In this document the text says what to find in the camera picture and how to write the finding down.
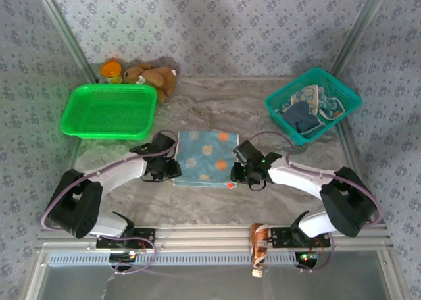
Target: wallpaper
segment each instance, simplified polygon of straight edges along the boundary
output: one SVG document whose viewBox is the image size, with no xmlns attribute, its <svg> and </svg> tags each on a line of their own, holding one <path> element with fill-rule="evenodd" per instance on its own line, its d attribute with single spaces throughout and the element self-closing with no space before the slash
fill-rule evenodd
<svg viewBox="0 0 421 300">
<path fill-rule="evenodd" d="M 86 82 L 40 0 L 0 0 L 0 299 L 17 299 L 72 144 L 59 120 Z"/>
<path fill-rule="evenodd" d="M 57 0 L 93 69 L 109 57 L 183 76 L 328 70 L 365 0 Z"/>
<path fill-rule="evenodd" d="M 365 180 L 421 299 L 421 0 L 384 0 L 341 80 L 364 101 L 349 120 Z"/>
</svg>

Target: brown stuffed toy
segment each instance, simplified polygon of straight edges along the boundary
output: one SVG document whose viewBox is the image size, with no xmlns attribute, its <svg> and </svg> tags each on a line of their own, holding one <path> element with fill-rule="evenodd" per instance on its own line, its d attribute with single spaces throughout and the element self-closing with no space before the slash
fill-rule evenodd
<svg viewBox="0 0 421 300">
<path fill-rule="evenodd" d="M 151 68 L 149 63 L 128 68 L 123 75 L 123 81 L 126 84 L 142 84 L 143 81 L 144 84 L 152 86 L 157 91 L 160 103 L 166 101 L 176 86 L 176 76 L 171 68 L 165 66 Z"/>
</svg>

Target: teal plastic basket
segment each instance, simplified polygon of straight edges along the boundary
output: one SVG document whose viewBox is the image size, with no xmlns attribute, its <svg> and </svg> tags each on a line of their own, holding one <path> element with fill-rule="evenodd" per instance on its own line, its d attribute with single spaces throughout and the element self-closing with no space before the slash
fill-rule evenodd
<svg viewBox="0 0 421 300">
<path fill-rule="evenodd" d="M 345 109 L 345 113 L 333 121 L 326 120 L 322 117 L 319 119 L 325 123 L 325 127 L 312 137 L 305 138 L 292 128 L 275 110 L 280 109 L 284 103 L 287 103 L 291 96 L 305 88 L 306 86 L 317 84 L 324 89 L 324 93 L 328 97 L 337 97 Z M 269 110 L 269 117 L 272 119 L 297 145 L 304 145 L 319 138 L 324 132 L 335 126 L 339 121 L 344 119 L 353 110 L 360 107 L 362 99 L 353 90 L 342 84 L 338 79 L 333 77 L 321 68 L 313 68 L 304 73 L 298 79 L 292 81 L 277 92 L 273 93 L 264 100 L 264 105 Z"/>
</svg>

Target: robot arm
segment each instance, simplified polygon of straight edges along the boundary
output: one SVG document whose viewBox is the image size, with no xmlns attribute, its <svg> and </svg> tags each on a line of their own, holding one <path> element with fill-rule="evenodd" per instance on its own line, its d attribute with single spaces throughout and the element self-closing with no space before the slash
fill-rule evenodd
<svg viewBox="0 0 421 300">
<path fill-rule="evenodd" d="M 118 186 L 144 175 L 150 175 L 154 182 L 180 176 L 180 166 L 172 157 L 166 157 L 168 153 L 158 157 L 147 156 L 166 151 L 174 144 L 173 139 L 159 133 L 152 143 L 134 147 L 122 159 L 106 166 L 87 172 L 68 170 L 61 178 L 48 205 L 71 183 L 83 176 L 101 170 L 103 172 L 93 175 L 69 190 L 53 207 L 49 218 L 75 238 L 82 238 L 88 234 L 115 238 L 128 236 L 128 231 L 133 228 L 131 221 L 116 212 L 99 212 L 101 199 Z"/>
<path fill-rule="evenodd" d="M 303 245 L 313 237 L 331 231 L 355 237 L 376 210 L 374 203 L 365 194 L 334 178 L 345 178 L 366 189 L 350 168 L 329 171 L 292 162 L 288 164 L 279 154 L 269 153 L 264 156 L 249 141 L 236 147 L 234 154 L 240 162 L 235 163 L 232 168 L 233 181 L 248 184 L 250 188 L 263 183 L 261 189 L 266 187 L 267 182 L 288 185 L 323 202 L 323 209 L 311 214 L 305 211 L 291 225 L 294 239 Z"/>
</svg>

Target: blue cloth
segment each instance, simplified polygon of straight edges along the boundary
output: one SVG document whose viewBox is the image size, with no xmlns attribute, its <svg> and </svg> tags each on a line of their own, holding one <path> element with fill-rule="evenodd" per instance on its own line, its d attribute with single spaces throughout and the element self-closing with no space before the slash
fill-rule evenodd
<svg viewBox="0 0 421 300">
<path fill-rule="evenodd" d="M 283 113 L 282 118 L 304 138 L 312 137 L 324 127 L 324 123 L 310 113 L 310 105 L 307 101 L 299 101 L 290 106 Z"/>
<path fill-rule="evenodd" d="M 175 186 L 227 188 L 231 168 L 237 161 L 232 150 L 238 146 L 238 134 L 226 132 L 181 131 L 178 133 L 176 160 L 182 175 Z"/>
</svg>

